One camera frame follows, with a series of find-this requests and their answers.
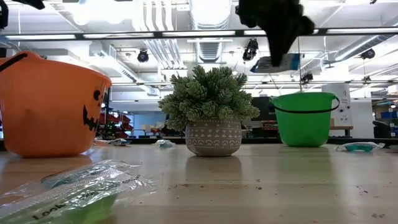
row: potted plant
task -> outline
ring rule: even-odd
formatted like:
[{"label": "potted plant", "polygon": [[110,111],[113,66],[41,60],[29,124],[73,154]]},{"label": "potted plant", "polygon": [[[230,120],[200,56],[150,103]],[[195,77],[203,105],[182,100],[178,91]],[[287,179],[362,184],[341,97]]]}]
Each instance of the potted plant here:
[{"label": "potted plant", "polygon": [[189,150],[198,156],[230,156],[242,141],[241,121],[259,116],[251,94],[242,91],[246,75],[232,74],[228,67],[193,69],[192,77],[170,79],[174,92],[159,101],[170,115],[167,127],[185,130]]}]

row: ceiling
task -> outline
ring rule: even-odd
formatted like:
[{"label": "ceiling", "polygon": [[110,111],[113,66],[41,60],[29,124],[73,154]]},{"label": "ceiling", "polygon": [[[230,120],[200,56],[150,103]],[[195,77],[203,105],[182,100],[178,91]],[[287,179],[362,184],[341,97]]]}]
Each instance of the ceiling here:
[{"label": "ceiling", "polygon": [[[153,22],[155,23],[156,5],[154,1],[151,4],[144,1],[144,9],[146,6],[152,6]],[[78,9],[76,3],[63,3],[62,0],[46,1],[46,8],[38,11],[29,6],[23,6],[17,2],[6,1],[9,5],[10,16],[9,25],[2,31],[2,34],[39,34],[39,33],[71,33],[71,32],[134,32],[136,31],[132,24],[138,21],[136,17],[137,5],[135,2],[113,2],[112,8],[98,9],[97,18],[87,22],[85,25],[79,26],[74,21],[74,15]],[[305,8],[305,14],[310,17],[316,24],[316,27],[382,27],[389,26],[396,18],[396,9],[398,1],[378,0],[375,4],[369,4],[368,0],[301,0]],[[234,12],[234,5],[237,1],[231,2],[231,11],[229,17],[229,29],[248,29],[239,21],[239,17]],[[172,4],[172,25],[175,30],[191,30],[191,15],[188,0],[171,0]],[[120,17],[120,22],[115,22],[116,17]],[[366,75],[374,75],[372,80],[392,80],[398,78],[397,69],[391,69],[385,72],[386,68],[394,66],[398,56],[398,38],[392,37],[381,44],[373,47],[376,56],[372,59],[363,61],[360,58],[349,58],[343,62],[334,63],[333,68],[325,68],[322,65],[323,60],[330,59],[330,56],[336,52],[346,48],[355,41],[363,38],[363,36],[341,35],[341,36],[316,36],[316,37],[299,37],[290,49],[290,52],[299,52],[305,54],[305,58],[301,59],[300,66],[303,67],[301,73],[307,71],[313,72],[314,80],[320,81],[345,81],[345,80],[361,80]],[[172,74],[189,75],[192,68],[198,64],[197,52],[195,44],[190,44],[187,39],[177,39],[177,46],[180,52],[180,58],[186,66],[186,70],[162,70],[159,62],[155,59],[149,50],[149,61],[140,63],[137,60],[139,49],[146,49],[147,45],[144,40],[104,40],[101,45],[106,49],[112,45],[117,51],[117,57],[114,62],[104,61],[98,57],[93,57],[92,41],[55,41],[55,42],[13,42],[10,47],[16,46],[20,49],[29,49],[39,51],[41,54],[53,54],[52,60],[61,60],[68,63],[75,63],[81,66],[91,67],[99,70],[105,75],[111,77],[113,83],[117,83],[112,87],[111,107],[121,111],[153,111],[158,110],[156,100],[164,97],[172,92],[170,86],[148,86],[149,88],[159,88],[157,96],[149,96],[145,88],[139,86],[122,85],[123,83],[132,83],[132,80],[124,76],[120,72],[120,68],[115,68],[114,63],[120,62],[122,68],[129,70],[140,82],[167,82],[168,77]],[[251,73],[249,70],[256,60],[261,56],[268,56],[268,44],[266,38],[258,38],[259,54],[252,61],[244,63],[242,60],[243,49],[248,43],[249,38],[239,37],[231,38],[231,42],[223,43],[222,53],[217,64],[206,65],[212,66],[229,66],[238,73],[246,73],[249,75],[250,82],[269,82],[270,74]],[[54,49],[67,49],[67,55],[59,55],[56,57]],[[275,73],[272,79],[275,82],[298,81],[299,71],[286,71]],[[369,91],[381,91],[385,89],[387,84],[373,85],[369,88],[361,88],[363,85],[352,85],[352,97],[368,96]],[[307,91],[320,91],[321,85],[307,85],[304,89]],[[245,91],[252,93],[254,96],[260,94],[280,95],[299,91],[299,85],[248,85]]]}]

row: succulent plant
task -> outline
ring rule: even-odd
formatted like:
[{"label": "succulent plant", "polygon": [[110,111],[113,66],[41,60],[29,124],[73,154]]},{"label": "succulent plant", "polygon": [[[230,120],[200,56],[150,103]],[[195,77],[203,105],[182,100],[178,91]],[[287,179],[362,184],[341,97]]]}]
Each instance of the succulent plant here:
[{"label": "succulent plant", "polygon": [[205,72],[199,65],[192,77],[172,76],[174,92],[159,101],[159,108],[171,115],[167,125],[177,131],[198,119],[249,120],[259,116],[259,109],[251,104],[251,94],[241,90],[247,80],[243,74],[234,77],[228,67]]}]

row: green bucket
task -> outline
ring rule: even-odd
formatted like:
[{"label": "green bucket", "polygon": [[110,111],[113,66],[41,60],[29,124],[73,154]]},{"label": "green bucket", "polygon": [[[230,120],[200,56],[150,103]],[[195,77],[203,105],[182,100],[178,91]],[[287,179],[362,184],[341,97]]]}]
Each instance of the green bucket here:
[{"label": "green bucket", "polygon": [[[338,105],[331,108],[336,99]],[[329,137],[330,112],[340,100],[332,93],[294,93],[271,98],[280,139],[292,147],[318,147]]]}]

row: wall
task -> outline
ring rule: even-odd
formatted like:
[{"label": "wall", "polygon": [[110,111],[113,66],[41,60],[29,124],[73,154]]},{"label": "wall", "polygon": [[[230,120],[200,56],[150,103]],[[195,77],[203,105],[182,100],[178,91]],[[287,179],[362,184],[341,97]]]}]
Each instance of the wall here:
[{"label": "wall", "polygon": [[[351,130],[353,138],[374,138],[372,101],[353,100],[351,113],[354,129]],[[330,131],[329,136],[344,136],[343,130]]]},{"label": "wall", "polygon": [[[134,115],[134,129],[142,129],[143,124],[156,126],[157,122],[165,123],[166,115],[162,112],[148,111],[146,114],[135,114]],[[134,131],[134,135],[138,138],[140,135],[144,135],[144,131]]]}]

